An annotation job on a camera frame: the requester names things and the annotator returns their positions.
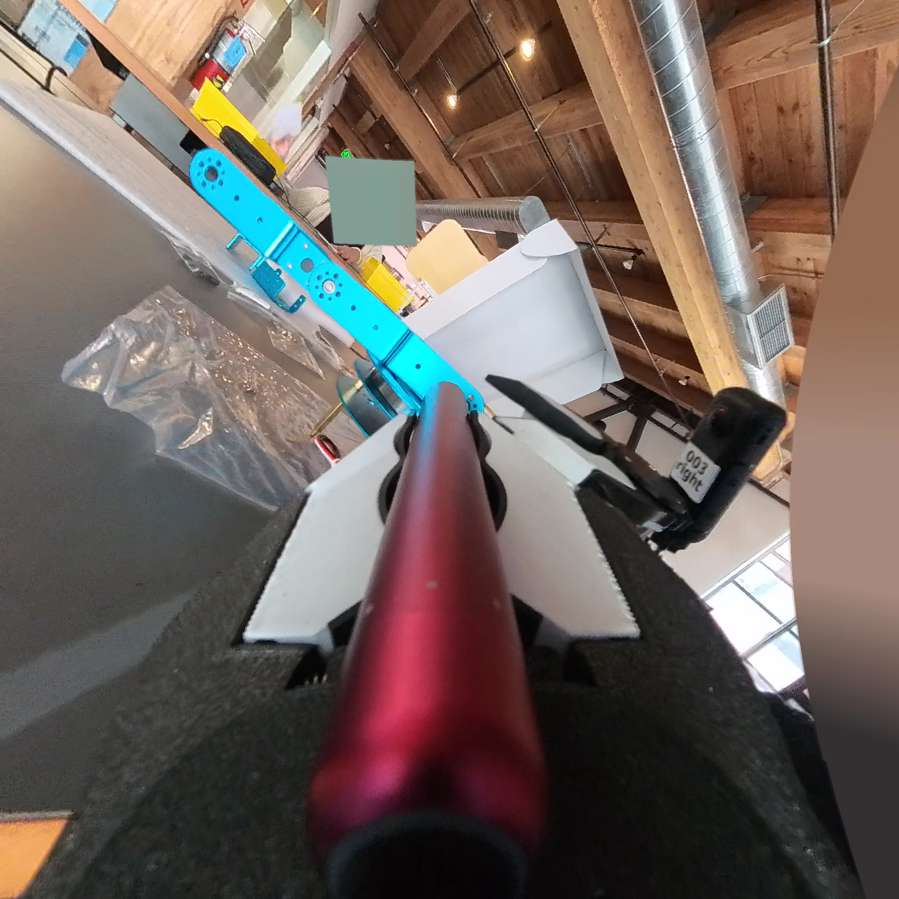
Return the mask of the short silver ventilation duct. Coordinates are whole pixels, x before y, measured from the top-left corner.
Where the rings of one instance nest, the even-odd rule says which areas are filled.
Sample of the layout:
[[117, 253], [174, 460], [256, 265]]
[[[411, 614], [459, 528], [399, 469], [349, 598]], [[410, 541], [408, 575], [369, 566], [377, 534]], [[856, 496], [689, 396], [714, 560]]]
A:
[[420, 200], [415, 216], [420, 226], [454, 220], [469, 231], [515, 235], [527, 235], [552, 220], [534, 196]]

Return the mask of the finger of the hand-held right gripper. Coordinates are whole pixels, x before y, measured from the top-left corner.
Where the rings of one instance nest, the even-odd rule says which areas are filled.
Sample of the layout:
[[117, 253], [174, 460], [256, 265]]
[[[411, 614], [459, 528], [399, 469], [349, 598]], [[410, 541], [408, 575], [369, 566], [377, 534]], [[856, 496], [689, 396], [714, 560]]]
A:
[[553, 466], [574, 486], [584, 484], [592, 472], [598, 471], [623, 486], [634, 487], [630, 477], [610, 460], [553, 432], [540, 421], [532, 418], [497, 416], [495, 423], [510, 430], [520, 443]]
[[567, 407], [560, 405], [538, 390], [531, 388], [521, 380], [506, 376], [486, 376], [486, 383], [496, 388], [506, 398], [521, 406], [536, 421], [539, 421], [553, 433], [565, 437], [583, 450], [593, 455], [606, 458], [620, 456], [620, 444], [606, 437], [572, 413]]

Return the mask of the large silver ventilation duct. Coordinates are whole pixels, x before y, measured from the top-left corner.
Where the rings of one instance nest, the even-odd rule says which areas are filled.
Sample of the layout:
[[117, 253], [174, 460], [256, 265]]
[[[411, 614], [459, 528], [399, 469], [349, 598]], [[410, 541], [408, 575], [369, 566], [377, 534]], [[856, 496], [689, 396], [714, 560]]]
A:
[[695, 2], [631, 2], [710, 268], [750, 388], [786, 405], [776, 359], [793, 343], [785, 291], [759, 283]]

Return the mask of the blue metal bracket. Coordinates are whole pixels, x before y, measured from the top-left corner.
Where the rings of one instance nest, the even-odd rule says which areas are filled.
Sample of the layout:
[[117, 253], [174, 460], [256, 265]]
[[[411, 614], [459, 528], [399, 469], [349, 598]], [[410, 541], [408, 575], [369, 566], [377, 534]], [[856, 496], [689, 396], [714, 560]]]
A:
[[226, 249], [247, 269], [255, 286], [272, 304], [288, 314], [295, 314], [307, 297], [282, 268], [273, 264], [241, 234], [235, 235]]

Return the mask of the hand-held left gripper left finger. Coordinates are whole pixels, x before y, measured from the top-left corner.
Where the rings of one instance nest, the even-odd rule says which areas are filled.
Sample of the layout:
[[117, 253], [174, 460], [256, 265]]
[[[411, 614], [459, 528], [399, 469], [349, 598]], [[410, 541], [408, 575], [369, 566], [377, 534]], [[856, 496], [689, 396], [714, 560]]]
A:
[[243, 631], [246, 644], [336, 646], [331, 623], [363, 598], [384, 523], [382, 483], [399, 463], [400, 414], [304, 494], [305, 503]]

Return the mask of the red fire extinguisher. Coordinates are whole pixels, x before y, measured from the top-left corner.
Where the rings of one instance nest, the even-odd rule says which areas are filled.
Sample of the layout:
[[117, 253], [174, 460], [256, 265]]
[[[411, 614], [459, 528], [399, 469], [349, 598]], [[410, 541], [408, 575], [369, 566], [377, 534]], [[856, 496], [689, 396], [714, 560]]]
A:
[[200, 90], [207, 81], [215, 87], [223, 87], [246, 56], [246, 46], [238, 35], [237, 28], [226, 25], [219, 30], [205, 51], [191, 83]]

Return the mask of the pile of small screw bags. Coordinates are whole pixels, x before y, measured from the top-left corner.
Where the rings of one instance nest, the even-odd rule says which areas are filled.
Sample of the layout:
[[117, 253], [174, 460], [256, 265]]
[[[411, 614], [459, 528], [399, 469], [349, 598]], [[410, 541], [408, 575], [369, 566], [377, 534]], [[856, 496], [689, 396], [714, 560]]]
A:
[[269, 298], [231, 280], [207, 257], [196, 252], [176, 236], [165, 231], [162, 233], [192, 274], [211, 284], [224, 285], [232, 303], [265, 324], [276, 350], [321, 378], [324, 378], [322, 363], [340, 375], [350, 376], [352, 380], [357, 378], [355, 369], [338, 355], [318, 325], [306, 324], [303, 321], [287, 321], [286, 318], [278, 316]]

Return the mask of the window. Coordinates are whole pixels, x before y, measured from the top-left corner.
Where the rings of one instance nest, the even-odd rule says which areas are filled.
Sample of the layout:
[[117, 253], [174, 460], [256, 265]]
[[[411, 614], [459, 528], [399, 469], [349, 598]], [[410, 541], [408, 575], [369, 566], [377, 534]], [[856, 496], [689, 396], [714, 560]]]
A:
[[806, 691], [789, 537], [745, 563], [702, 601], [759, 690]]

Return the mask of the black bag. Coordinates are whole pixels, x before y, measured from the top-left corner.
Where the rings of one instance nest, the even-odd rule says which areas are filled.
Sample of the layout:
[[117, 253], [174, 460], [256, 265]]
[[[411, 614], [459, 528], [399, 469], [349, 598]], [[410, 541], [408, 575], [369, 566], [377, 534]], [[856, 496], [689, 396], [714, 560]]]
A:
[[220, 129], [219, 140], [263, 185], [270, 187], [276, 178], [275, 166], [252, 141], [231, 126]]

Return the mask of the red screwdriver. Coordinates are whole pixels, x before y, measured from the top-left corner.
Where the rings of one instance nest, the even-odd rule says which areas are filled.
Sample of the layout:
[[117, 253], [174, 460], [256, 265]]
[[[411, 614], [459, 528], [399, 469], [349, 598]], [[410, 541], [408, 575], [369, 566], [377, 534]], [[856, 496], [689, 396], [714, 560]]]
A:
[[545, 751], [462, 391], [423, 401], [309, 783], [327, 897], [523, 897]]

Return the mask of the white cardboard box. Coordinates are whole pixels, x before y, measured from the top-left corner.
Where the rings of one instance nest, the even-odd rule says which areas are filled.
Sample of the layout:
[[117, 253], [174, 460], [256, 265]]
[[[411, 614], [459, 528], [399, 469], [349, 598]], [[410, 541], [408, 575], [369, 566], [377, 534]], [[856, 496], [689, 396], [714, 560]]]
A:
[[561, 405], [623, 378], [580, 251], [557, 220], [406, 321], [500, 416], [522, 412], [486, 383], [489, 374], [520, 380]]

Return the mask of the grey cabinet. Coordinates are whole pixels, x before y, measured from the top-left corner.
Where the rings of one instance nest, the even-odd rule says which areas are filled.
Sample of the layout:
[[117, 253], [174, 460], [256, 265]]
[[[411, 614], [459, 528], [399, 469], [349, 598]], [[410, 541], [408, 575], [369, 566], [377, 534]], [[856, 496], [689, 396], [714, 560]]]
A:
[[145, 140], [182, 149], [188, 128], [133, 73], [125, 78], [110, 107], [114, 115]]

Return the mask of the clear plastic bag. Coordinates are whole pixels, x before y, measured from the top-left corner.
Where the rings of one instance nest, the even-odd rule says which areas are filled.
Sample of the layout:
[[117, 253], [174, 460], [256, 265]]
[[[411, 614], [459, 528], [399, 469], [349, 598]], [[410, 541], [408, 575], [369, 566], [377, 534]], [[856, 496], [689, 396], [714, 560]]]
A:
[[172, 287], [108, 324], [62, 381], [147, 425], [155, 452], [276, 511], [328, 469], [326, 403]]

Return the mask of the blue toy robot arm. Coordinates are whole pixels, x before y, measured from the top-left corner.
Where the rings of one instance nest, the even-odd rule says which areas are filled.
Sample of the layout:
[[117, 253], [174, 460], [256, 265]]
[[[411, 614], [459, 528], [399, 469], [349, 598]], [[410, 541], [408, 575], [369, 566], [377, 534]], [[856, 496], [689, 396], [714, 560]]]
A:
[[478, 420], [484, 400], [464, 376], [445, 362], [406, 322], [385, 306], [353, 273], [219, 151], [193, 156], [193, 187], [209, 205], [261, 252], [311, 301], [365, 350], [357, 378], [338, 381], [339, 408], [369, 436], [399, 413], [418, 414], [427, 392], [448, 382], [462, 390], [472, 429], [487, 450]]

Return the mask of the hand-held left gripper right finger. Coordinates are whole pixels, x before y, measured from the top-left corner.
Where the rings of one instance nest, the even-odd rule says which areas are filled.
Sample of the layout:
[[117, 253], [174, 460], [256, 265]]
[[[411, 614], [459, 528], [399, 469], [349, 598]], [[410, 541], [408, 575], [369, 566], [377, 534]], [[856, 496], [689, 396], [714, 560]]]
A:
[[575, 490], [503, 425], [479, 419], [505, 491], [498, 532], [514, 597], [540, 617], [535, 643], [637, 638], [639, 627]]

